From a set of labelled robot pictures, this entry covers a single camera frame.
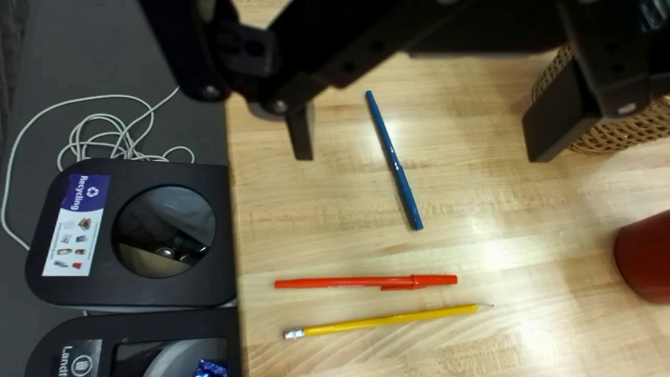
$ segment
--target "red pen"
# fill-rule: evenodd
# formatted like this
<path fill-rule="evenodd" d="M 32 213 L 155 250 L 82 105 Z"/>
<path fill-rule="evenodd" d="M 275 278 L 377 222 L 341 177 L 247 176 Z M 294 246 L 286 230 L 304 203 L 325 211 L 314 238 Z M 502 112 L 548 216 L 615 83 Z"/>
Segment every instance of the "red pen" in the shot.
<path fill-rule="evenodd" d="M 456 275 L 367 276 L 360 278 L 313 278 L 276 280 L 275 288 L 328 288 L 332 286 L 380 286 L 381 290 L 409 290 L 458 283 Z"/>

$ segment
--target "red container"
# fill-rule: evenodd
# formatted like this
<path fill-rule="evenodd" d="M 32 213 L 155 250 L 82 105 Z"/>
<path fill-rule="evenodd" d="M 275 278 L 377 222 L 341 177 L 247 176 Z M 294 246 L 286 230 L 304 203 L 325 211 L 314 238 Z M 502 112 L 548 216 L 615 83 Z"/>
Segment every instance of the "red container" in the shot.
<path fill-rule="evenodd" d="M 670 211 L 621 228 L 614 258 L 628 285 L 648 301 L 670 303 Z"/>

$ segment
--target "wooden tabletop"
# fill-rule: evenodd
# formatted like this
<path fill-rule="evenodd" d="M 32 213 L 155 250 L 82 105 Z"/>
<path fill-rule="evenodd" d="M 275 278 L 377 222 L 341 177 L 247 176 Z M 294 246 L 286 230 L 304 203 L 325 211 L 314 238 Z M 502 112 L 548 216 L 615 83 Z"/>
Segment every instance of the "wooden tabletop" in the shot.
<path fill-rule="evenodd" d="M 265 26 L 283 1 L 238 2 Z M 612 259 L 619 227 L 670 208 L 670 145 L 530 164 L 521 117 L 551 54 L 398 55 L 316 99 L 316 157 L 227 103 L 243 339 L 252 377 L 670 374 L 670 307 Z M 411 231 L 364 100 L 375 93 L 425 229 Z M 278 278 L 457 274 L 456 286 L 275 290 Z M 463 303 L 463 317 L 282 339 L 290 327 Z"/>

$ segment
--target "gray carpet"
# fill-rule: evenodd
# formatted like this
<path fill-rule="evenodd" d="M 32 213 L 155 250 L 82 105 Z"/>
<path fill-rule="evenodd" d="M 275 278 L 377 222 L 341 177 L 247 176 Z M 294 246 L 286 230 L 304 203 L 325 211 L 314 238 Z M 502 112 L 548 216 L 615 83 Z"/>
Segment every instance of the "gray carpet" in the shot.
<path fill-rule="evenodd" d="M 5 139 L 28 9 L 27 0 L 0 0 L 0 140 Z"/>

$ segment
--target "white cable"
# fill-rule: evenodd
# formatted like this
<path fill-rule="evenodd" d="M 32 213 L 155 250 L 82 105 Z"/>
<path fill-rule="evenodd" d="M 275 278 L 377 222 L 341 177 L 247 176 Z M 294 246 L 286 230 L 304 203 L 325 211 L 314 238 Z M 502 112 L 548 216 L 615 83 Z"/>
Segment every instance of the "white cable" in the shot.
<path fill-rule="evenodd" d="M 125 125 L 125 123 L 123 123 L 123 121 L 121 121 L 118 117 L 115 117 L 114 115 L 111 114 L 97 113 L 85 117 L 81 122 L 79 122 L 76 126 L 74 126 L 74 128 L 70 132 L 68 145 L 63 147 L 63 149 L 58 154 L 58 157 L 56 158 L 56 166 L 58 167 L 59 171 L 63 171 L 62 159 L 63 155 L 65 155 L 65 153 L 68 150 L 72 152 L 72 154 L 74 154 L 76 161 L 79 162 L 81 160 L 88 160 L 90 158 L 89 156 L 86 155 L 86 150 L 87 147 L 89 146 L 112 148 L 112 152 L 109 154 L 109 158 L 123 158 L 126 160 L 144 160 L 144 161 L 161 161 L 161 162 L 169 162 L 168 155 L 171 154 L 172 152 L 176 150 L 185 150 L 191 155 L 191 164 L 193 164 L 196 161 L 196 156 L 193 153 L 193 151 L 191 151 L 185 146 L 176 146 L 170 148 L 160 156 L 143 154 L 136 149 L 137 144 L 139 144 L 139 142 L 142 141 L 142 139 L 144 139 L 144 137 L 146 137 L 149 134 L 151 128 L 153 127 L 153 112 L 159 107 L 161 107 L 165 102 L 168 102 L 172 97 L 174 97 L 174 95 L 177 94 L 178 91 L 179 87 L 177 87 L 174 91 L 172 91 L 172 93 L 170 93 L 170 95 L 168 95 L 165 99 L 163 99 L 163 101 L 160 101 L 154 107 L 152 107 L 142 99 L 131 95 L 96 95 L 92 97 L 84 97 L 84 98 L 71 99 L 69 101 L 63 101 L 61 103 L 56 103 L 55 105 L 47 107 L 46 109 L 40 111 L 37 115 L 35 115 L 32 119 L 30 119 L 30 121 L 28 121 L 28 123 L 23 127 L 23 129 L 21 129 L 19 135 L 16 137 L 16 140 L 14 141 L 14 145 L 11 147 L 11 152 L 9 153 L 9 162 L 7 163 L 7 175 L 5 177 L 5 192 L 3 193 L 2 209 L 0 210 L 0 223 L 2 223 L 2 228 L 19 245 L 23 246 L 24 249 L 26 250 L 30 249 L 28 244 L 14 232 L 12 232 L 12 230 L 9 228 L 7 224 L 7 202 L 9 201 L 9 189 L 11 187 L 11 173 L 14 168 L 14 158 L 16 157 L 16 151 L 18 149 L 19 143 L 21 142 L 21 138 L 30 128 L 30 126 L 32 126 L 44 114 L 61 106 L 84 101 L 92 101 L 94 99 L 123 98 L 123 99 L 132 99 L 134 101 L 140 102 L 142 105 L 147 107 L 147 112 L 145 112 L 142 116 L 132 121 L 129 125 Z M 142 119 L 146 118 L 147 116 L 149 116 L 149 125 L 147 126 L 147 129 L 136 140 L 134 140 L 129 133 L 131 127 L 138 124 Z M 98 133 L 97 135 L 92 136 L 88 140 L 82 141 L 80 139 L 82 129 L 88 122 L 94 120 L 107 121 L 114 126 L 116 131 Z M 116 144 L 94 141 L 105 136 L 117 136 Z"/>

